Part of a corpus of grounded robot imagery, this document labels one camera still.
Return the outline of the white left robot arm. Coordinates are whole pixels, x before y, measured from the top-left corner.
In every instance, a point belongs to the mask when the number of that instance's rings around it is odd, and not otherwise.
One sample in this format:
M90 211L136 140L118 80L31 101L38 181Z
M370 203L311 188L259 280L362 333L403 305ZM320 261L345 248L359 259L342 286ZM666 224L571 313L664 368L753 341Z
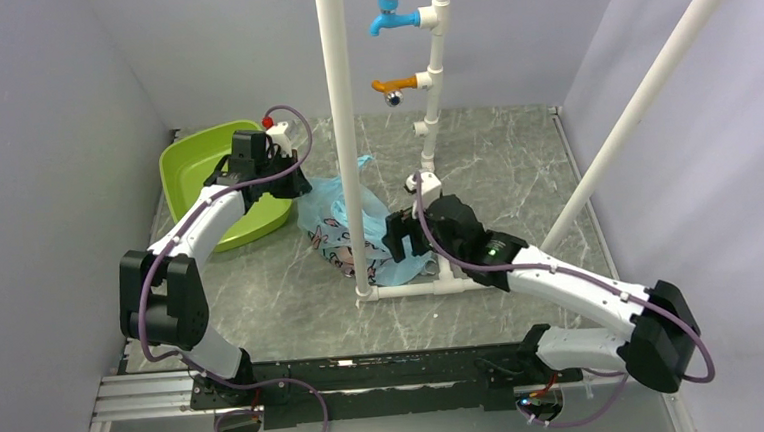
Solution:
M200 270L232 225L265 196L299 198L312 186L300 168L289 124L235 131L230 151L204 179L193 206L168 234L119 262L119 327L140 342L151 361L176 356L216 380L216 393L233 405L254 395L249 353L225 340L210 322Z

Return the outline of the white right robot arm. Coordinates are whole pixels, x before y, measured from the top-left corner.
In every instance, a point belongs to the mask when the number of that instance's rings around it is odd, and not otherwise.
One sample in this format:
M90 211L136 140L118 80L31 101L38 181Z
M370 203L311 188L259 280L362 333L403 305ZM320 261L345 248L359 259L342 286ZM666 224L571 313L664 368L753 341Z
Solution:
M433 251L482 286L542 298L595 322L590 329L532 327L517 359L532 382L566 369L596 369L626 373L672 394L683 382L715 379L715 362L675 284L660 280L647 287L568 264L517 236L486 229L454 195L422 210L394 212L385 224L382 241L398 261L409 252Z

